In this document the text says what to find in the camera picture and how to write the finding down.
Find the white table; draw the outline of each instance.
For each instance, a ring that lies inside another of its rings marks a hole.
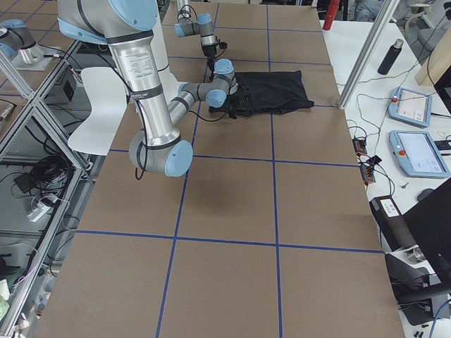
[[[342,85],[344,85],[347,81],[352,67],[355,64],[359,52],[364,44],[366,36],[371,29],[371,25],[372,23],[335,21],[331,30],[323,31],[339,91],[342,90]],[[414,54],[410,50],[409,46],[404,44],[402,51],[390,72],[387,75],[380,75],[377,73],[376,70],[383,60],[385,53],[396,39],[404,38],[395,24],[389,24],[370,58],[369,64],[364,71],[361,81],[377,77],[396,76],[409,70],[415,65],[416,58]],[[388,98],[390,97],[391,92],[395,88],[398,88],[401,84],[405,88],[413,89],[425,94],[434,93],[434,88],[421,87],[416,83],[414,77],[419,69],[420,65],[417,65],[411,72],[405,73],[396,78],[386,78],[359,84],[352,96],[352,99],[345,109],[346,118],[354,120],[357,125],[364,128],[368,134],[377,132],[376,127],[361,119],[359,109],[357,108],[357,95],[367,94],[376,98]],[[442,115],[450,115],[437,94],[432,95],[432,98],[432,112]],[[375,100],[365,96],[360,96],[359,103],[363,117],[375,125],[381,125],[388,100]],[[348,124],[349,126],[354,125],[351,121],[348,121]],[[405,213],[413,205],[415,205],[415,198],[423,189],[436,188],[442,184],[444,180],[407,177],[397,165],[395,157],[392,154],[392,150],[388,142],[388,133],[391,130],[422,129],[400,121],[392,120],[387,116],[382,124],[381,138],[376,148],[376,152],[375,146],[377,136],[370,136],[367,139],[366,147],[369,155],[373,156],[374,154],[377,154],[382,158],[383,161],[381,162],[381,165],[386,170],[388,176],[395,183],[395,193],[393,195],[393,199],[401,212]],[[444,139],[447,135],[451,134],[451,119],[431,117],[431,124],[425,130],[431,134],[434,140]],[[355,129],[350,130],[351,135],[354,135],[354,131]],[[363,136],[363,132],[357,130],[357,136]],[[448,167],[451,168],[451,156],[445,156],[443,158],[445,159]],[[390,191],[387,178],[378,173],[375,174],[375,177],[376,183],[370,184],[367,190],[369,201],[376,196],[388,195]],[[406,337],[413,337],[413,334],[416,331],[424,331],[423,337],[428,338],[431,327],[427,327],[426,329],[421,328],[421,326],[412,327],[407,322],[407,319],[402,311],[400,311],[400,317]],[[433,338],[448,337],[451,337],[451,320],[440,320],[435,327]]]

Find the black cloth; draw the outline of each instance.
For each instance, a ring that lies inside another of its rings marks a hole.
[[[220,108],[210,112],[235,111],[236,115],[251,116],[255,113],[286,114],[300,108],[311,108],[313,101],[307,98],[302,85],[302,74],[296,72],[243,72],[235,73],[238,83],[236,93],[230,95]]]

